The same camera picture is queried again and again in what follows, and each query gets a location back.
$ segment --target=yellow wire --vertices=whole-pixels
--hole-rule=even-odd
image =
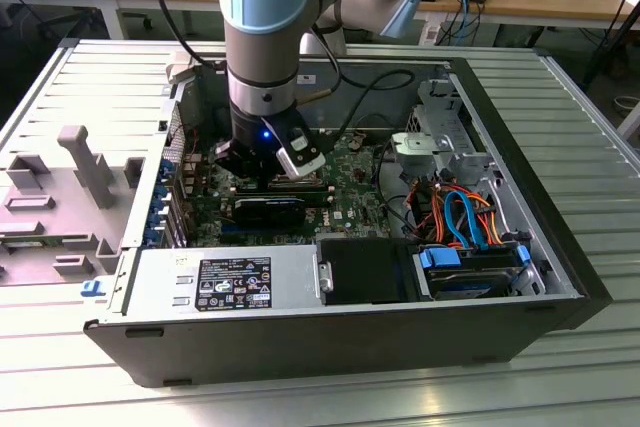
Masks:
[[[500,239],[500,236],[498,235],[498,229],[496,229],[496,214],[495,212],[491,213],[491,227],[493,229],[493,235],[496,238],[496,241],[499,244],[504,244],[504,242],[502,242],[502,240]]]

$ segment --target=slotted aluminum surface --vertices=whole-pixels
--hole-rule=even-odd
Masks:
[[[220,44],[194,46],[222,52]],[[166,54],[175,48],[82,42],[63,52],[49,87],[56,95],[40,100],[62,115],[78,99],[102,112],[107,96],[115,104],[104,125],[118,118],[144,124],[146,109],[161,102]],[[509,364],[150,390],[83,336],[83,321],[104,305],[84,304],[78,285],[3,288],[3,425],[637,425],[640,179],[633,151],[552,61],[532,51],[355,46],[351,53],[466,58],[615,302]]]

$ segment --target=desk leg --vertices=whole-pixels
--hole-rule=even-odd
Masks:
[[[4,4],[0,4],[0,28],[11,27],[13,22],[11,22],[11,17],[7,13],[7,6]]]
[[[102,12],[104,23],[107,26],[107,32],[111,40],[124,40],[127,38],[126,29],[122,16],[118,11],[118,3],[115,0],[100,1],[97,6]]]
[[[635,134],[638,128],[640,128],[640,102],[636,104],[634,109],[627,115],[627,118],[620,124],[618,133],[620,137],[626,140]]]
[[[536,44],[538,43],[538,39],[542,36],[542,34],[544,34],[545,29],[546,27],[538,27],[533,31],[531,37],[529,37],[529,40],[527,41],[527,49],[533,49],[536,46]]]
[[[421,20],[424,20],[424,25],[422,26],[418,45],[435,45],[440,27],[447,21],[448,15],[448,12],[423,12]]]
[[[193,16],[188,10],[182,11],[182,22],[184,22],[184,33],[188,36],[196,35],[196,31],[193,29]]]

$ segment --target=black power cable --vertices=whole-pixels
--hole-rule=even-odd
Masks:
[[[323,35],[320,33],[320,31],[316,26],[314,26],[314,28],[311,29],[311,33],[313,34],[313,36],[316,38],[316,40],[320,43],[320,45],[326,52],[327,57],[329,57],[329,60],[331,61],[331,65],[333,66],[333,70],[335,70],[340,75],[340,80],[344,81],[345,83],[353,87],[357,87],[358,89],[366,89],[368,87],[367,84],[362,84],[356,80],[350,79],[340,70],[338,65],[338,60],[336,59],[333,52],[331,52],[331,48],[329,48],[329,44],[327,44],[326,39],[323,37]],[[407,70],[406,75],[408,78],[404,82],[400,82],[399,84],[383,85],[383,86],[376,85],[371,90],[376,90],[376,91],[397,90],[410,85],[414,80],[416,80],[416,76],[413,72],[410,72]]]
[[[607,29],[607,31],[604,33],[604,37],[602,38],[602,40],[600,41],[600,45],[598,45],[598,49],[600,50],[602,48],[602,46],[604,45],[605,42],[607,42],[609,40],[609,35],[611,35],[611,31],[613,30],[613,27],[616,25],[616,22],[618,21],[618,17],[620,17],[620,12],[622,12],[622,7],[624,6],[625,2],[627,0],[622,0],[620,2],[620,5],[618,6],[618,10],[616,12],[615,17],[613,18],[613,20],[611,21],[611,25],[609,25],[609,28]]]
[[[47,24],[46,21],[42,20],[42,18],[37,14],[37,12],[33,9],[33,7],[27,4],[24,0],[17,0],[17,1],[20,2],[20,4],[22,4],[24,8],[27,9],[31,13],[31,15],[33,15],[36,18],[36,20],[40,22],[40,24],[58,40],[58,42],[62,40],[62,37],[60,37],[58,33]]]
[[[464,1],[463,0],[459,0],[460,2],[460,8],[458,9],[458,11],[456,12],[456,15],[453,17],[453,20],[451,21],[451,23],[449,24],[449,27],[447,29],[445,29],[443,31],[442,37],[440,38],[440,40],[436,43],[436,45],[442,45],[442,43],[447,40],[447,45],[451,45],[451,39],[453,39],[454,37],[456,37],[463,29],[463,26],[461,25],[458,30],[456,30],[455,32],[451,32],[453,29],[453,26],[456,23],[456,20],[458,20],[458,16],[460,15],[460,13],[462,12],[462,10],[464,9]],[[478,16],[473,19],[471,22],[469,22],[468,25],[464,26],[464,29],[466,29],[469,25],[471,25],[472,23],[474,23],[476,20],[478,21],[478,27],[476,29],[480,28],[480,16],[481,16],[481,12],[478,11]]]
[[[587,39],[591,44],[595,45],[596,47],[598,47],[598,41],[602,40],[601,37],[598,37],[597,35],[593,34],[592,32],[589,32],[586,29],[578,29],[580,31],[580,33],[583,35],[583,37],[585,39]]]
[[[629,14],[627,19],[622,23],[622,26],[618,30],[615,38],[611,42],[609,42],[609,36],[611,35],[613,27],[620,17],[620,12],[622,12],[622,7],[626,3],[626,1],[627,0],[620,1],[620,5],[618,6],[615,17],[611,21],[611,25],[609,25],[609,28],[604,34],[604,37],[602,37],[602,40],[598,44],[598,47],[593,52],[593,55],[591,56],[591,59],[587,64],[587,69],[585,71],[582,82],[580,83],[580,88],[585,92],[591,85],[591,82],[593,82],[593,79],[595,79],[596,75],[598,75],[598,72],[600,72],[600,69],[602,69],[602,66],[607,63],[616,46],[623,40],[623,37],[629,32],[635,21],[640,17],[640,4],[637,4],[631,11],[631,14]]]
[[[347,130],[347,127],[349,127],[349,123],[353,119],[353,116],[356,114],[356,111],[360,107],[360,104],[362,104],[362,101],[367,96],[367,94],[375,89],[375,86],[378,82],[380,82],[383,79],[386,79],[387,77],[391,77],[393,75],[408,75],[408,76],[413,76],[415,78],[415,75],[410,70],[393,69],[378,75],[371,82],[369,82],[369,84],[365,86],[364,90],[360,94],[360,97],[358,97],[358,100],[356,100],[356,102],[351,107],[351,110],[349,110],[349,114],[347,114],[347,117],[343,121],[342,126],[340,127],[340,130],[338,130],[338,133],[335,135],[335,138],[333,141],[334,146],[335,146],[335,143],[338,142],[338,140],[340,140],[340,138],[344,135],[345,131]]]
[[[418,240],[424,240],[422,239],[420,232],[418,232],[418,230],[411,225],[411,223],[408,220],[405,220],[404,216],[399,214],[398,212],[396,212],[395,210],[393,210],[391,208],[390,202],[392,200],[394,200],[396,197],[391,197],[391,199],[387,200],[384,198],[384,195],[382,194],[382,187],[380,186],[380,172],[382,171],[382,163],[384,162],[384,154],[387,151],[387,149],[391,146],[391,142],[392,139],[389,139],[387,141],[386,144],[384,144],[384,147],[382,148],[382,152],[380,153],[380,159],[378,160],[378,167],[376,169],[376,171],[373,174],[373,184],[376,188],[376,191],[378,192],[378,196],[380,197],[380,201],[382,202],[382,204],[385,206],[385,208],[387,209],[387,212],[391,215],[393,215],[396,219],[398,219],[400,222],[402,222],[402,224],[407,227],[409,229],[409,231],[418,238]]]
[[[218,68],[214,63],[203,59],[195,50],[193,50],[189,46],[189,44],[187,44],[187,41],[184,39],[180,31],[178,30],[178,27],[176,26],[176,23],[174,22],[173,17],[171,17],[171,13],[169,12],[169,8],[167,7],[167,3],[165,2],[165,0],[158,0],[158,4],[160,4],[160,10],[162,11],[162,15],[164,16],[165,20],[167,21],[167,24],[169,25],[169,29],[171,30],[171,33],[173,34],[175,39],[180,43],[182,48],[186,50],[191,57],[193,57],[195,60],[200,62],[205,67],[218,70]]]
[[[335,70],[336,72],[336,81],[334,82],[333,87],[331,87],[331,93],[333,93],[336,90],[338,90],[338,87],[340,87],[340,83],[342,82],[342,69],[340,68],[338,59],[336,59],[336,56],[333,55],[333,52],[331,52],[329,45],[325,42],[324,38],[322,37],[322,34],[320,34],[320,31],[316,24],[313,24],[313,27],[311,27],[311,34],[318,41],[318,43],[324,50],[325,54],[327,54],[327,57],[329,58],[329,62],[331,62],[333,70]]]

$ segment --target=red wire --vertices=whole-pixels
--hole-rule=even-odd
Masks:
[[[478,215],[478,220],[482,223],[482,226],[487,233],[487,240],[489,241],[489,245],[493,245],[494,242],[491,237],[491,231],[489,230],[489,221],[487,219],[487,214]]]
[[[196,129],[193,129],[193,135],[195,139],[193,141],[193,149],[191,149],[191,153],[189,154],[189,162],[191,162],[191,157],[193,157],[193,154],[196,153],[196,147],[198,146],[198,140],[200,139],[200,136],[198,135],[198,131]]]
[[[416,228],[417,229],[422,229],[426,225],[427,220],[429,220],[431,217],[433,217],[433,212],[431,212],[424,219],[422,219],[422,222],[420,222]]]
[[[433,217],[436,221],[436,242],[442,242],[444,238],[444,225],[440,217],[440,204],[438,203],[438,194],[436,192],[431,196],[431,209],[433,210]]]

